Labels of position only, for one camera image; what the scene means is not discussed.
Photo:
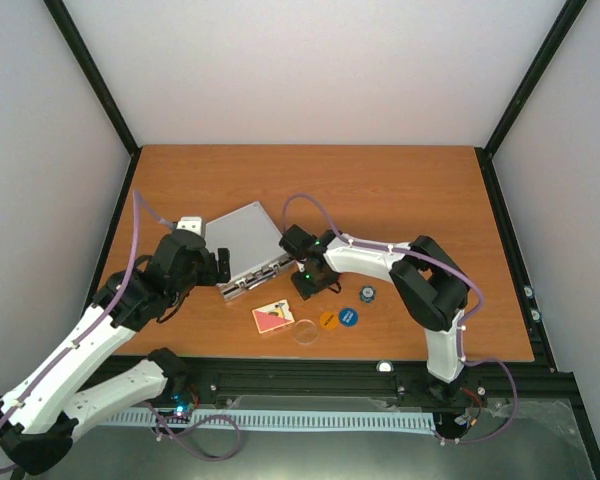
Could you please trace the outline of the aluminium poker case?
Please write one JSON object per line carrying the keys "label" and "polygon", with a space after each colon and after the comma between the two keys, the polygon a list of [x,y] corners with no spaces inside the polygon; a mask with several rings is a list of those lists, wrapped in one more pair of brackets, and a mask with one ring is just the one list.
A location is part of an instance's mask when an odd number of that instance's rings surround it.
{"label": "aluminium poker case", "polygon": [[230,279],[218,283],[230,301],[288,270],[293,260],[279,246],[281,233],[260,202],[229,212],[206,225],[209,250],[229,250]]}

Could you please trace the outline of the pink yellow card deck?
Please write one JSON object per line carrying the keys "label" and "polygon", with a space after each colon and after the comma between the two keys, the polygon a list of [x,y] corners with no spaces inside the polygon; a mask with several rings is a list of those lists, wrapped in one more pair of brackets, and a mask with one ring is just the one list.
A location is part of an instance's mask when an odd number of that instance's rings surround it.
{"label": "pink yellow card deck", "polygon": [[295,322],[286,299],[256,308],[252,311],[252,316],[259,334],[270,333]]}

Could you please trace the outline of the blue green chip stack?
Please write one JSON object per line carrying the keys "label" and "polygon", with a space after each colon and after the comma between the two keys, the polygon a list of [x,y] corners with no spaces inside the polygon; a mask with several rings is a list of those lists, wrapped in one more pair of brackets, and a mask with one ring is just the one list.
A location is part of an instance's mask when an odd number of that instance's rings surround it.
{"label": "blue green chip stack", "polygon": [[364,303],[371,303],[376,298],[376,290],[371,285],[366,285],[360,290],[359,298]]}

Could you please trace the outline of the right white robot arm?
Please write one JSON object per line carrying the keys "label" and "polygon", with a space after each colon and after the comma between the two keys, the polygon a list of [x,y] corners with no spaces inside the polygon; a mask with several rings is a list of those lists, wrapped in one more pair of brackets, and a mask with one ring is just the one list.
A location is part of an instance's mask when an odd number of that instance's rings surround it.
{"label": "right white robot arm", "polygon": [[341,291],[340,276],[363,275],[393,284],[407,312],[424,329],[429,379],[425,389],[438,403],[460,390],[464,368],[458,331],[468,304],[469,286],[459,267],[431,238],[382,246],[331,230],[311,235],[289,227],[279,246],[298,263],[292,283],[307,300],[324,291]]}

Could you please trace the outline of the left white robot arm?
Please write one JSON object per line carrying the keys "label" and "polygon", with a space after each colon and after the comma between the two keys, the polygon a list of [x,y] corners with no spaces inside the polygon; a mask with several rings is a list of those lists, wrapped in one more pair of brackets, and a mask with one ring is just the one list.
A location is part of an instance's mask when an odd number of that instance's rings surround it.
{"label": "left white robot arm", "polygon": [[134,256],[113,274],[67,338],[24,381],[0,396],[0,447],[15,468],[39,475],[91,428],[130,406],[161,397],[191,402],[190,374],[168,348],[91,388],[89,377],[149,322],[177,313],[196,286],[227,282],[230,253],[211,252],[200,235],[177,229],[152,255]]}

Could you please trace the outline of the orange big blind button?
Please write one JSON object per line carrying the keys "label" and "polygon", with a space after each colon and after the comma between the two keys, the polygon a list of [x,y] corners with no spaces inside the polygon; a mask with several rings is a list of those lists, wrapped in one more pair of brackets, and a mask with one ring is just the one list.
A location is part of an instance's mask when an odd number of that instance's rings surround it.
{"label": "orange big blind button", "polygon": [[333,311],[323,312],[319,316],[319,324],[324,330],[334,330],[339,325],[339,316]]}

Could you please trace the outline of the clear round dealer button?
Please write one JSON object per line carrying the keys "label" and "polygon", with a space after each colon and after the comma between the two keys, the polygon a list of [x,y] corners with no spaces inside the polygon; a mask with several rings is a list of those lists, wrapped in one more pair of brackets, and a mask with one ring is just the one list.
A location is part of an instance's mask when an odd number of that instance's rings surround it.
{"label": "clear round dealer button", "polygon": [[319,330],[313,321],[301,319],[294,325],[292,334],[298,344],[307,346],[317,339]]}

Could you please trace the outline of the blue small blind button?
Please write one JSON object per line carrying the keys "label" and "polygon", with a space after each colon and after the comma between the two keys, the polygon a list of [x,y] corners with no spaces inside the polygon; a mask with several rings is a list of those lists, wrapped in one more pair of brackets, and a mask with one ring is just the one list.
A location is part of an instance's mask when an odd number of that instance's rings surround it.
{"label": "blue small blind button", "polygon": [[346,307],[338,313],[338,320],[345,327],[354,327],[359,321],[359,314],[355,309]]}

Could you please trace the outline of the black aluminium frame rail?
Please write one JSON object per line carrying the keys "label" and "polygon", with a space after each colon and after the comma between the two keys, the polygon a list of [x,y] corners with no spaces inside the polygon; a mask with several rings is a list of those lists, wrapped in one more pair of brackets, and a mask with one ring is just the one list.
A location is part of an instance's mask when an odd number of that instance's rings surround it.
{"label": "black aluminium frame rail", "polygon": [[[135,366],[141,357],[113,355],[91,374],[78,392],[94,387]],[[379,372],[377,362],[229,359],[185,357],[188,385],[200,403],[220,406],[227,399],[242,396],[273,397],[363,397],[385,400],[399,407],[420,407],[425,411],[452,411],[469,406],[461,387],[477,393],[484,388],[483,405],[496,399],[512,399],[512,387],[502,367],[486,363],[466,368],[460,386],[435,383],[424,362],[398,361],[391,372]],[[573,374],[551,371],[548,365],[509,362],[506,364],[519,399],[567,399],[582,407]]]}

